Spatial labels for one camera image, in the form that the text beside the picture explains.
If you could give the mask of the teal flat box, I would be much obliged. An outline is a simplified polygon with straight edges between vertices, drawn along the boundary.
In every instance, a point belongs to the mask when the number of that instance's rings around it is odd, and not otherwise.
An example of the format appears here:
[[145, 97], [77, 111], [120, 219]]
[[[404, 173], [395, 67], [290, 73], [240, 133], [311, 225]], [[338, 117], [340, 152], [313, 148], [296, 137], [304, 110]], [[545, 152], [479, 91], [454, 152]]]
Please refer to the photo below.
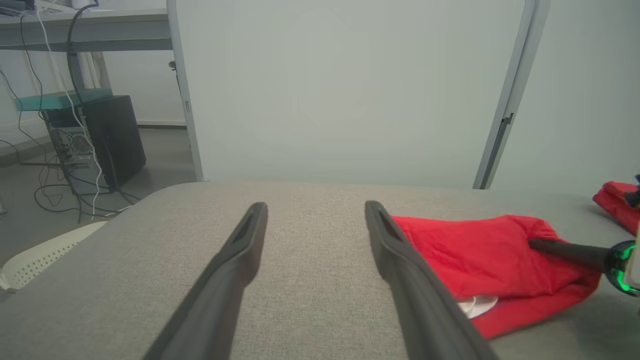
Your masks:
[[[110, 88], [96, 88], [85, 89], [85, 91], [80, 92], [79, 96], [83, 103], [89, 103], [104, 100], [113, 95]], [[23, 96], [15, 98], [13, 101], [18, 111], [36, 112], [67, 109], [70, 108], [72, 104], [78, 106], [80, 104], [79, 96], [75, 91], [69, 91], [69, 96], [67, 96], [66, 92], [62, 91], [44, 95]]]

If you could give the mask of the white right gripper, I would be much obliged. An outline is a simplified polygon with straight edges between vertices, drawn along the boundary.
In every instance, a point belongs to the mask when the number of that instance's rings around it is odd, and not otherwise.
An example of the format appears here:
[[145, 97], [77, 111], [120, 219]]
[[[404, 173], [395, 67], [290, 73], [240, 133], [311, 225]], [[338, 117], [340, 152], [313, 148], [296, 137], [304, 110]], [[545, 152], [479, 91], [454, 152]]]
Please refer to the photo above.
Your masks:
[[531, 238], [528, 240], [528, 246], [537, 252], [604, 273], [606, 279], [617, 291], [640, 299], [640, 285], [631, 285], [630, 280], [626, 280], [627, 268], [631, 265], [631, 257], [636, 248], [636, 243], [633, 240], [623, 241], [608, 249], [551, 239]]

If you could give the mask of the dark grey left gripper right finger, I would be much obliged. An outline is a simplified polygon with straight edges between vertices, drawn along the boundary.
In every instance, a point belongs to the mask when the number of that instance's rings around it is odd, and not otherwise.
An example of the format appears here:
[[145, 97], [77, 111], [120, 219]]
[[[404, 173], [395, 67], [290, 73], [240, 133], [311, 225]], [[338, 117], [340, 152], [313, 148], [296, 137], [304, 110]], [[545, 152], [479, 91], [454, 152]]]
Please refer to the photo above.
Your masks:
[[366, 201], [365, 221], [409, 360], [499, 360], [382, 203]]

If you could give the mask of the cream perforated laundry basket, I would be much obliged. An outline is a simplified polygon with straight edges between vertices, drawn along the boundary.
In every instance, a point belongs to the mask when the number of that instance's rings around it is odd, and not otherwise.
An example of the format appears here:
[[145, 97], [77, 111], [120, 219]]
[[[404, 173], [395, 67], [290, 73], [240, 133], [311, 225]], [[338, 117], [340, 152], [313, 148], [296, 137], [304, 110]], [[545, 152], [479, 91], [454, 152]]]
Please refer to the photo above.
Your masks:
[[82, 224], [19, 252], [0, 265], [0, 289], [14, 294], [108, 221]]

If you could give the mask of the black computer tower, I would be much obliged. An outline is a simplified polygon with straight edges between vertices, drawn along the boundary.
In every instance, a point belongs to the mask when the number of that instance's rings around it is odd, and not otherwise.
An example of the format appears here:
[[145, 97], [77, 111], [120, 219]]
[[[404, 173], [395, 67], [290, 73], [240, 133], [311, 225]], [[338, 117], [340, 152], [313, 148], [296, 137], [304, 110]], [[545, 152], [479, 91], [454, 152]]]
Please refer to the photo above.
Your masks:
[[76, 194], [112, 194], [146, 165], [130, 96], [44, 111], [64, 177]]

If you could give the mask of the white office desk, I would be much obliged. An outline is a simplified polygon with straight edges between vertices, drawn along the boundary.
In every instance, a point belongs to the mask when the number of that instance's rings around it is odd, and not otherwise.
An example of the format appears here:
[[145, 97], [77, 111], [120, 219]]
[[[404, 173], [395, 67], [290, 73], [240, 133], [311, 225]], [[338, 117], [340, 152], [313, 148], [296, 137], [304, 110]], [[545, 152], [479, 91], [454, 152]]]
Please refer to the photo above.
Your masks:
[[96, 10], [0, 18], [0, 50], [71, 51], [70, 70], [84, 89], [78, 53], [172, 50], [167, 9]]

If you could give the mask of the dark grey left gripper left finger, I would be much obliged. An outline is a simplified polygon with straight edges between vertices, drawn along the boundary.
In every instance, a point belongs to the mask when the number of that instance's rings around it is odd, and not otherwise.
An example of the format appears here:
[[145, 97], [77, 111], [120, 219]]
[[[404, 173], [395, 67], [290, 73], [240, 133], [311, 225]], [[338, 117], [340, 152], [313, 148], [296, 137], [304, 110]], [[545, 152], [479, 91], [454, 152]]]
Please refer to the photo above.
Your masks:
[[268, 206], [252, 203], [142, 360], [229, 360], [243, 292], [256, 277]]

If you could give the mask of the red and white Bulls jersey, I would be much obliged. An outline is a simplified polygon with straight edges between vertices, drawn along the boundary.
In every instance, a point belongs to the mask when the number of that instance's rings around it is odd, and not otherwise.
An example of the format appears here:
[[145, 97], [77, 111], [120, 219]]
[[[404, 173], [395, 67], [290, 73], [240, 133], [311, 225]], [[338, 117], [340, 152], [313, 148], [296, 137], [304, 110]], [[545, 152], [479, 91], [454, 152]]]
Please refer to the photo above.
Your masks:
[[562, 241], [540, 218], [446, 221], [394, 216], [393, 221], [455, 300], [496, 299], [491, 309], [471, 320], [487, 339], [578, 305], [601, 281], [597, 271], [530, 248], [531, 239]]

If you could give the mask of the red basketball shorts white trim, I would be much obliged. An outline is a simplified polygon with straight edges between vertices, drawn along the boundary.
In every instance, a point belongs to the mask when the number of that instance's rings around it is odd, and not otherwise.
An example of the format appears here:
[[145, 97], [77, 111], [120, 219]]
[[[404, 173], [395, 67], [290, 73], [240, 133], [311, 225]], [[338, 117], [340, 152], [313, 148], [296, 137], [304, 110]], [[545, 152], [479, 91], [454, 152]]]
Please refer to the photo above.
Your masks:
[[609, 181], [593, 196], [592, 200], [634, 236], [640, 229], [640, 208], [632, 208], [624, 199], [624, 193], [634, 191], [637, 185]]

